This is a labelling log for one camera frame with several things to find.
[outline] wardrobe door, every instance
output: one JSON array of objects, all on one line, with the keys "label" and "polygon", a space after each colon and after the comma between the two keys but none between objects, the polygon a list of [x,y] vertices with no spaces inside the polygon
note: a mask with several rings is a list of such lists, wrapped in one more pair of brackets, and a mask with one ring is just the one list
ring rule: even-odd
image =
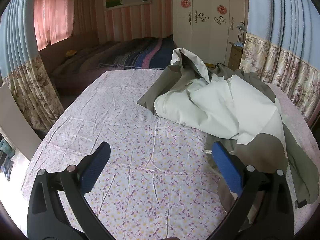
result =
[{"label": "wardrobe door", "polygon": [[173,0],[173,41],[178,48],[191,50],[192,0]]},{"label": "wardrobe door", "polygon": [[244,15],[245,15],[245,7],[244,7],[244,0],[230,0],[230,22],[229,22],[229,35],[228,35],[228,43],[227,43],[227,52],[226,52],[226,59],[225,65],[228,65],[230,52],[232,45],[230,42],[237,42],[238,40],[238,33],[239,29],[237,29],[237,25],[241,22],[244,22]]},{"label": "wardrobe door", "polygon": [[192,52],[205,63],[224,63],[229,0],[193,0]]}]

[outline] striped wallpaper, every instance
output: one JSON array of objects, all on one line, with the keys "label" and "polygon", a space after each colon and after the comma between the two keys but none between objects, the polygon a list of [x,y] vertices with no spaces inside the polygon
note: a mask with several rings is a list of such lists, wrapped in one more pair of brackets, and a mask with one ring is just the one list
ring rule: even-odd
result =
[{"label": "striped wallpaper", "polygon": [[172,0],[151,1],[151,4],[104,11],[103,0],[95,0],[99,42],[172,34]]},{"label": "striped wallpaper", "polygon": [[73,35],[95,31],[97,29],[95,0],[74,0],[74,8]]}]

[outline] bed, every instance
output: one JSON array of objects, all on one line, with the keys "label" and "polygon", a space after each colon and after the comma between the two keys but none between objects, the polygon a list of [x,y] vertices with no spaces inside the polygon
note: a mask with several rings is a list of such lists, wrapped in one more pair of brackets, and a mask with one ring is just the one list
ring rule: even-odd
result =
[{"label": "bed", "polygon": [[[86,33],[48,46],[40,55],[59,94],[80,95],[105,71],[165,69],[174,48],[172,35],[98,44],[96,33]],[[68,50],[77,53],[66,58]]]},{"label": "bed", "polygon": [[[62,171],[107,141],[111,158],[85,198],[116,239],[206,239],[225,216],[217,195],[218,177],[203,152],[206,134],[155,117],[136,104],[161,72],[108,71],[93,82],[58,119],[32,158],[22,184],[26,201],[39,169]],[[271,88],[295,120],[319,169],[320,153],[310,129],[291,101],[277,87]],[[294,204],[290,172],[287,181]],[[60,198],[71,225],[81,230],[63,193]],[[295,232],[318,204],[319,198],[294,208]]]}]

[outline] curtain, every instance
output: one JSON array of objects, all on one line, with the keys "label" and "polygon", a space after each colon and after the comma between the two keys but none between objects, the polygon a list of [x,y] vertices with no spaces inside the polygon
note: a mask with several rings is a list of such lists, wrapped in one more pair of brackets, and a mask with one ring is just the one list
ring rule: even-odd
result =
[{"label": "curtain", "polygon": [[240,68],[277,85],[306,122],[320,96],[319,26],[311,0],[249,0]]},{"label": "curtain", "polygon": [[73,0],[34,0],[33,14],[38,50],[71,36]]},{"label": "curtain", "polygon": [[64,110],[39,55],[33,4],[11,0],[2,14],[0,71],[30,126],[48,131]]}]

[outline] nightstand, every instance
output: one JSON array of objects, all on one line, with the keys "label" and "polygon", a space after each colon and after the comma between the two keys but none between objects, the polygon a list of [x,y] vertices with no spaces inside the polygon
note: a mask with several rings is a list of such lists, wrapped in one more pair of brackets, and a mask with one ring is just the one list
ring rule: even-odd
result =
[{"label": "nightstand", "polygon": [[240,66],[243,48],[235,46],[233,42],[230,42],[230,44],[232,45],[232,48],[230,52],[228,67],[232,70],[236,70]]}]

